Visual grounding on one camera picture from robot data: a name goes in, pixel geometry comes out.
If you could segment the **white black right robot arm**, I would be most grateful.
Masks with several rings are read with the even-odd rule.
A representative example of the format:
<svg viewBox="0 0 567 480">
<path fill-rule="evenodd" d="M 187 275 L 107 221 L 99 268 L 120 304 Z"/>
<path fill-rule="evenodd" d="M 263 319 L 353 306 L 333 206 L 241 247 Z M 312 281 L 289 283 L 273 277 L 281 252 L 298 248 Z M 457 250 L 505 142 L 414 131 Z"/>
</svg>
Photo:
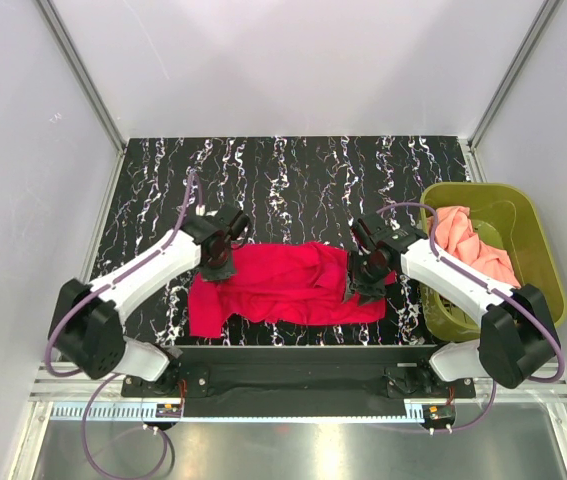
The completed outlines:
<svg viewBox="0 0 567 480">
<path fill-rule="evenodd" d="M 478 339 L 448 342 L 417 371 L 426 395 L 439 396 L 465 377 L 489 377 L 515 389 L 559 356 L 549 305 L 537 287 L 491 279 L 433 244 L 425 232 L 393 229 L 379 214 L 355 220 L 351 231 L 358 248 L 348 254 L 345 299 L 362 305 L 382 299 L 385 280 L 395 273 L 435 291 L 479 328 Z"/>
</svg>

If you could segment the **red t shirt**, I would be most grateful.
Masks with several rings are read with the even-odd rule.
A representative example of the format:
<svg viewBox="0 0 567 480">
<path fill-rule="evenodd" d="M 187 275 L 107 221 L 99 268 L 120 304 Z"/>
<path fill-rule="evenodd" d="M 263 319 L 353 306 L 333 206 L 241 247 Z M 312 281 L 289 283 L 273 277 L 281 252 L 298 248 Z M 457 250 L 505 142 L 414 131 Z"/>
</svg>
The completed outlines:
<svg viewBox="0 0 567 480">
<path fill-rule="evenodd" d="M 221 282 L 196 275 L 188 292 L 189 332 L 218 339 L 240 315 L 253 323 L 301 326 L 372 323 L 385 316 L 383 299 L 366 305 L 345 298 L 348 252 L 309 242 L 249 244 L 235 251 L 236 273 Z"/>
</svg>

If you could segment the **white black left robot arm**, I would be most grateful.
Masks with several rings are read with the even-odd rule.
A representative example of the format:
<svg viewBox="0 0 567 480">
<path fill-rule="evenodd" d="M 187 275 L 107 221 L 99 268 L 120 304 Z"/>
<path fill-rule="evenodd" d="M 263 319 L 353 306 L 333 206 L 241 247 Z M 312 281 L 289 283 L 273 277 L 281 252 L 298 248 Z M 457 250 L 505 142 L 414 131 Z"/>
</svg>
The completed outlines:
<svg viewBox="0 0 567 480">
<path fill-rule="evenodd" d="M 176 277 L 196 270 L 219 283 L 236 274 L 233 242 L 251 233 L 239 208 L 195 215 L 169 230 L 156 244 L 111 273 L 67 281 L 57 297 L 46 353 L 57 349 L 92 380 L 110 374 L 144 381 L 159 396 L 178 386 L 177 353 L 131 339 L 124 326 L 131 314 Z"/>
</svg>

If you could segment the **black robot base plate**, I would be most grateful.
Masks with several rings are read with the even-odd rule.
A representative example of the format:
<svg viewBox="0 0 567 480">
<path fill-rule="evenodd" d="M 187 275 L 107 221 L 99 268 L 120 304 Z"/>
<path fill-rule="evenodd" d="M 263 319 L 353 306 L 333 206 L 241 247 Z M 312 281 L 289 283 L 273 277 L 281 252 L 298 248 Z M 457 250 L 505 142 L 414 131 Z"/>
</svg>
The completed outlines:
<svg viewBox="0 0 567 480">
<path fill-rule="evenodd" d="M 426 368 L 432 346 L 212 347 L 184 346 L 179 368 L 164 387 L 127 377 L 144 393 L 166 397 L 186 386 L 187 375 L 203 370 L 235 385 L 328 385 L 387 376 L 402 394 L 435 393 L 444 383 Z"/>
</svg>

